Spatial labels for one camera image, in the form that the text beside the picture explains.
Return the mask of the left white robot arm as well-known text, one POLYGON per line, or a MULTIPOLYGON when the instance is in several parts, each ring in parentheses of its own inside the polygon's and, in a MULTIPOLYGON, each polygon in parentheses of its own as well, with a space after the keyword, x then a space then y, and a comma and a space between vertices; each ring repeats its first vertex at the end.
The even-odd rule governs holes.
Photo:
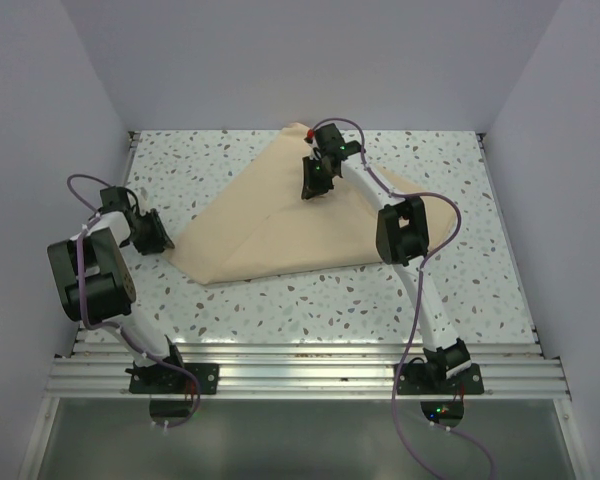
POLYGON ((80 232, 47 248, 53 278, 67 317, 90 331, 105 331, 134 359, 130 373, 140 378, 155 369, 182 371, 173 342, 134 309, 137 292, 121 250, 131 245, 142 255, 174 248, 159 213, 140 206, 126 187, 100 191, 96 208, 80 232))

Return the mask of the beige cloth mat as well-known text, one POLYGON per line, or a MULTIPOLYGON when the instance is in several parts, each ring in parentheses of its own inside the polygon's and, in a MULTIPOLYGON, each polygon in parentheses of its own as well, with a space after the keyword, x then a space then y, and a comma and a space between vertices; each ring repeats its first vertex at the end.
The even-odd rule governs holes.
POLYGON ((350 182, 301 197, 307 126, 292 123, 179 234, 166 259, 202 285, 377 263, 377 210, 350 182))

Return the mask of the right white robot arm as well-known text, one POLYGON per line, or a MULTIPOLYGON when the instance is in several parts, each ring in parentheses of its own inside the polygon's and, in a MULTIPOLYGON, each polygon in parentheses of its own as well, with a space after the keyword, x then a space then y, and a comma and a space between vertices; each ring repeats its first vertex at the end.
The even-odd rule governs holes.
POLYGON ((408 194, 365 158, 363 140, 344 139, 336 124, 322 121, 307 131, 305 142, 311 153, 303 158, 301 198, 324 195, 336 178, 352 185, 376 210, 376 250, 383 263, 391 265, 414 304, 414 325, 420 329, 424 359, 399 374, 411 374, 441 390, 471 366, 471 357, 445 311, 433 280, 424 273, 429 258, 430 237, 425 197, 408 194))

